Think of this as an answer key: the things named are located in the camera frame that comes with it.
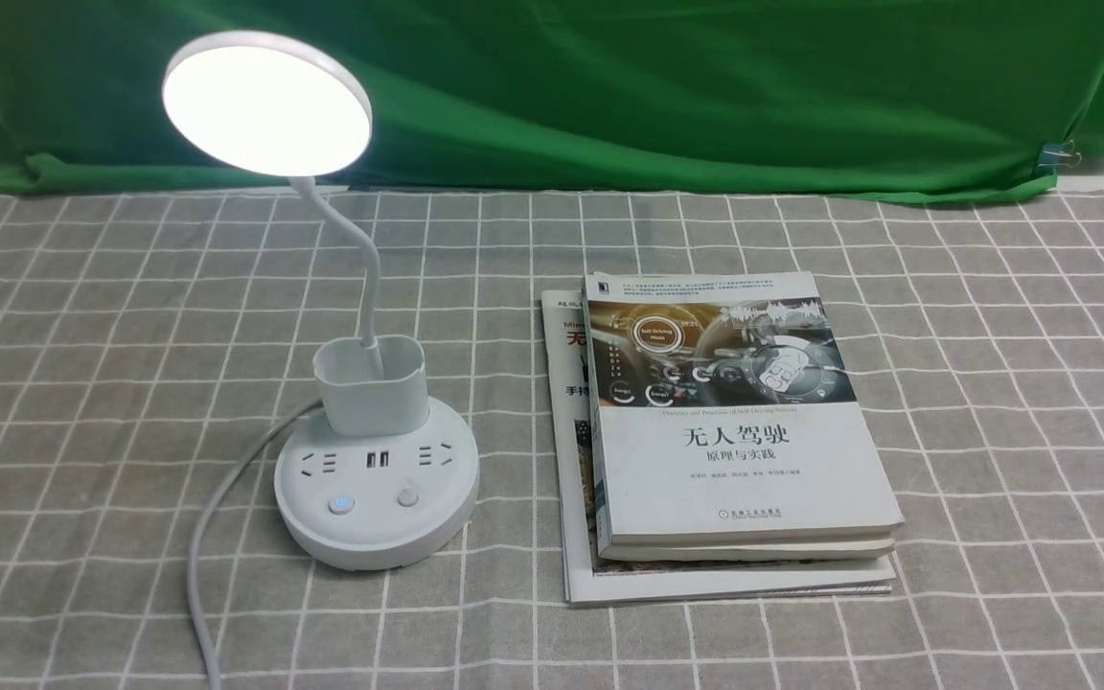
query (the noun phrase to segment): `green cloth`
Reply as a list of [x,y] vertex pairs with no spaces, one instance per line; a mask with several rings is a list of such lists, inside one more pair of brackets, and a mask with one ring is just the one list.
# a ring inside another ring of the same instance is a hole
[[1104,1],[0,0],[0,192],[275,184],[159,102],[229,28],[364,84],[337,182],[1021,200],[1042,145],[1104,156]]

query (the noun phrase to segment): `stack of books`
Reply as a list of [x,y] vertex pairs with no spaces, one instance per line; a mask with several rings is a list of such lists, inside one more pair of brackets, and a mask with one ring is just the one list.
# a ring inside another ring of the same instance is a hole
[[890,588],[902,513],[810,274],[542,299],[570,603]]

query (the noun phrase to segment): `flexible gooseneck arm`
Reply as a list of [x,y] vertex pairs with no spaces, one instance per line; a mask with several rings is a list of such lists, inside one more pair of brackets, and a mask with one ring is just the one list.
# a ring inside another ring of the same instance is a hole
[[288,182],[301,195],[302,200],[318,209],[318,213],[329,224],[343,231],[349,240],[357,247],[364,251],[364,298],[360,301],[360,323],[357,331],[360,336],[360,346],[365,349],[374,349],[378,346],[376,331],[373,328],[373,308],[378,302],[378,279],[381,277],[381,255],[378,254],[376,245],[369,235],[360,230],[354,222],[343,217],[341,213],[331,208],[323,198],[316,191],[316,182],[311,177],[294,177]]

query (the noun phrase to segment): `book title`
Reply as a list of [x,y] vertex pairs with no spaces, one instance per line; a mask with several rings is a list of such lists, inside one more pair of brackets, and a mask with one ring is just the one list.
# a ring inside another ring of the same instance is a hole
[[688,427],[683,438],[687,448],[707,448],[705,459],[711,463],[776,460],[775,447],[789,443],[788,432],[781,424]]

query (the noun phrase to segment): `book cover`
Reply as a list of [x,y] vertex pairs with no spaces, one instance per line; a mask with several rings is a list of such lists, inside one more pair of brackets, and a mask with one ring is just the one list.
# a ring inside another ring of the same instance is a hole
[[605,550],[902,523],[810,274],[594,275],[585,296]]

